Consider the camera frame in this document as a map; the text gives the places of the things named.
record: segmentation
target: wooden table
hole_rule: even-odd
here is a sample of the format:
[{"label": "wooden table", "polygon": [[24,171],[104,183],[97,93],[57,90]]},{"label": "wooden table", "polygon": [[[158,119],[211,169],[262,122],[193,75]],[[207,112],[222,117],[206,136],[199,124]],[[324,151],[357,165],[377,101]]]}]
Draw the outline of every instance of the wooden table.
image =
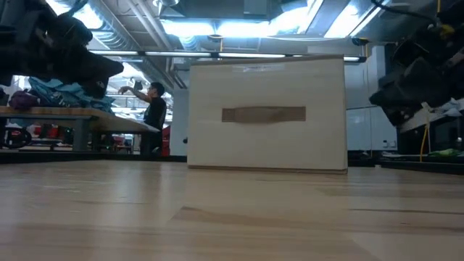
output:
[{"label": "wooden table", "polygon": [[28,111],[18,111],[11,107],[1,106],[0,118],[30,119],[41,124],[55,124],[74,128],[72,150],[75,152],[88,150],[89,133],[93,133],[93,139],[97,141],[101,134],[124,133],[144,135],[160,131],[147,124],[123,119],[97,109],[34,107]]}]

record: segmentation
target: wire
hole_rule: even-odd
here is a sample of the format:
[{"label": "wire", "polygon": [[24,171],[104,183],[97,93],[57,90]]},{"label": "wire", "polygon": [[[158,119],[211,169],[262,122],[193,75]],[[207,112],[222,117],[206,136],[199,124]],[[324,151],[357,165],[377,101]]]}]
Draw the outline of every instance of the wire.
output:
[{"label": "wire", "polygon": [[425,20],[430,21],[432,24],[436,25],[436,22],[437,22],[437,21],[436,21],[435,18],[428,17],[428,16],[426,16],[426,15],[419,14],[419,13],[417,13],[417,12],[403,11],[403,10],[391,8],[391,7],[388,7],[388,6],[386,6],[386,5],[381,4],[380,2],[378,2],[378,0],[370,0],[370,1],[371,1],[372,4],[374,4],[376,7],[381,8],[381,9],[383,9],[383,10],[385,10],[385,11],[392,12],[392,13],[397,13],[397,14],[401,14],[401,15],[409,15],[409,16],[412,16],[412,17],[417,17],[417,18],[425,19]]},{"label": "wire", "polygon": [[430,120],[428,118],[428,111],[426,112],[426,120],[427,120],[427,123],[426,123],[426,126],[425,126],[425,130],[423,132],[423,138],[422,138],[422,144],[420,145],[420,162],[422,162],[422,155],[423,155],[423,147],[426,145],[426,137],[428,136],[428,153],[430,154],[431,152],[431,148],[430,148]]}]

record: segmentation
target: yellow cable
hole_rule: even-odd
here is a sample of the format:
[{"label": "yellow cable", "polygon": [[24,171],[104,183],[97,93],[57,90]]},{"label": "yellow cable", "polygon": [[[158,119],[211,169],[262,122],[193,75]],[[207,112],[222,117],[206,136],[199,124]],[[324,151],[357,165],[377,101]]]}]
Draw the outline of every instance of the yellow cable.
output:
[{"label": "yellow cable", "polygon": [[426,145],[427,133],[428,133],[428,128],[426,126],[426,129],[423,132],[422,145],[420,145],[420,162],[422,162],[423,147],[424,145]]},{"label": "yellow cable", "polygon": [[[427,135],[430,138],[430,133],[428,133],[428,129],[430,128],[430,121],[428,119],[428,112],[426,112],[426,120],[427,120],[427,123],[426,123],[426,126],[425,126],[425,130],[423,132],[422,144],[420,145],[420,162],[422,162],[423,147],[426,145]],[[431,148],[430,148],[430,140],[429,140],[428,153],[430,153],[430,150],[431,150]]]}]

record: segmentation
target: fluorescent light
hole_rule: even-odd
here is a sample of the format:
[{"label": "fluorescent light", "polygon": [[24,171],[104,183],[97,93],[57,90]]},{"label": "fluorescent light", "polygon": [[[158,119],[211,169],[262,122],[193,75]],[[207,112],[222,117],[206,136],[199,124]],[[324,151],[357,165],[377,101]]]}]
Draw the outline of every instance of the fluorescent light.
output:
[{"label": "fluorescent light", "polygon": [[[60,4],[56,0],[46,0],[46,3],[49,4],[57,15],[63,14],[71,9],[68,5]],[[104,24],[103,20],[100,19],[100,17],[88,4],[76,12],[73,17],[82,21],[88,29],[99,29]]]},{"label": "fluorescent light", "polygon": [[243,54],[243,53],[219,53],[224,58],[282,58],[284,54]]},{"label": "fluorescent light", "polygon": [[[389,0],[383,0],[382,4],[387,4]],[[354,36],[359,33],[379,12],[380,8],[371,5],[369,9],[360,14],[359,10],[349,4],[340,15],[335,19],[332,26],[324,35],[325,38],[345,38],[348,35]]]},{"label": "fluorescent light", "polygon": [[[383,2],[383,4],[388,4],[390,2],[390,0],[386,0]],[[369,16],[367,16],[359,25],[357,25],[357,27],[349,34],[349,36],[356,36],[362,29],[364,29],[364,27],[366,25],[369,24],[369,22],[374,19],[374,17],[376,17],[378,15],[378,13],[382,10],[382,8],[380,7],[375,7],[375,6],[372,6],[368,11],[367,13],[369,13],[370,11],[372,11],[370,13]]]},{"label": "fluorescent light", "polygon": [[199,51],[147,51],[147,56],[166,56],[166,57],[211,57],[209,52]]},{"label": "fluorescent light", "polygon": [[107,56],[137,56],[137,51],[107,51],[107,50],[90,50],[94,54],[107,55]]},{"label": "fluorescent light", "polygon": [[268,36],[269,22],[224,22],[217,34],[224,37],[253,38]]},{"label": "fluorescent light", "polygon": [[343,57],[343,60],[345,62],[359,62],[360,58],[359,57]]},{"label": "fluorescent light", "polygon": [[308,7],[300,7],[277,16],[270,23],[270,36],[277,35],[281,31],[285,32],[298,28],[306,19],[308,12]]},{"label": "fluorescent light", "polygon": [[165,32],[177,37],[210,36],[215,34],[215,29],[208,22],[173,22],[162,20]]},{"label": "fluorescent light", "polygon": [[324,0],[308,0],[307,1],[307,6],[309,10],[308,10],[306,17],[303,19],[303,21],[299,25],[298,33],[306,33],[306,30],[311,25],[311,22],[314,20],[314,17],[316,17],[316,14],[319,12],[320,6],[322,6],[323,2]]},{"label": "fluorescent light", "polygon": [[349,4],[335,19],[332,26],[324,35],[325,38],[344,38],[351,33],[360,23],[359,10]]}]

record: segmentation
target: wooden floor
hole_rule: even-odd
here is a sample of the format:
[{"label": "wooden floor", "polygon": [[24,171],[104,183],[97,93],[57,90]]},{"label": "wooden floor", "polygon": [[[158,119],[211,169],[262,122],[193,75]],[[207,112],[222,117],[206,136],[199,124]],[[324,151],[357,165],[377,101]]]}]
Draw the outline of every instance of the wooden floor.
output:
[{"label": "wooden floor", "polygon": [[0,165],[0,260],[464,258],[464,177],[188,170],[181,163]]}]

